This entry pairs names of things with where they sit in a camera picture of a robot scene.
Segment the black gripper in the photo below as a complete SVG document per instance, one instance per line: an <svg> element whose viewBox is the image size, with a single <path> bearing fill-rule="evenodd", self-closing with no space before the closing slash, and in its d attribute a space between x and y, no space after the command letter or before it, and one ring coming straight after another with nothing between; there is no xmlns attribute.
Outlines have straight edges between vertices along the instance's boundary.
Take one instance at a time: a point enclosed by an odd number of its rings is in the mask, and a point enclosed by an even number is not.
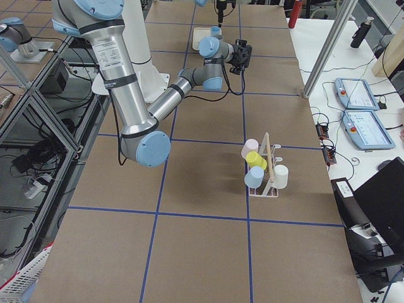
<svg viewBox="0 0 404 303"><path fill-rule="evenodd" d="M217 10L217 15L218 15L218 27L221 28L222 20L224 17L224 12L227 9L227 0L216 0L215 8Z"/></svg>
<svg viewBox="0 0 404 303"><path fill-rule="evenodd" d="M252 46L248 44L233 45L234 51L232 56L233 68L248 68L251 60Z"/></svg>

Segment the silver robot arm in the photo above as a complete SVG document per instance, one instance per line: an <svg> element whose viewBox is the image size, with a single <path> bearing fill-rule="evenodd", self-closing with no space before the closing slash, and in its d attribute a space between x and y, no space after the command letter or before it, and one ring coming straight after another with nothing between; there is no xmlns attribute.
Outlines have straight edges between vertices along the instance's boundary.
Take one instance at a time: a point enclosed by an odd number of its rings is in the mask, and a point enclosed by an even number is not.
<svg viewBox="0 0 404 303"><path fill-rule="evenodd" d="M212 25L217 18L217 26L222 28L223 20L236 8L236 1L194 1L196 5L196 21L204 25Z"/></svg>
<svg viewBox="0 0 404 303"><path fill-rule="evenodd" d="M123 123L119 151L145 167L159 166L169 156L170 138L158 127L186 95L196 86L220 90L228 80L224 65L231 64L233 74L243 74L251 59L253 48L246 40L229 44L211 33L199 43L203 66L180 71L176 82L147 106L123 37L124 1L53 1L52 9L54 30L91 44L104 87L117 102Z"/></svg>

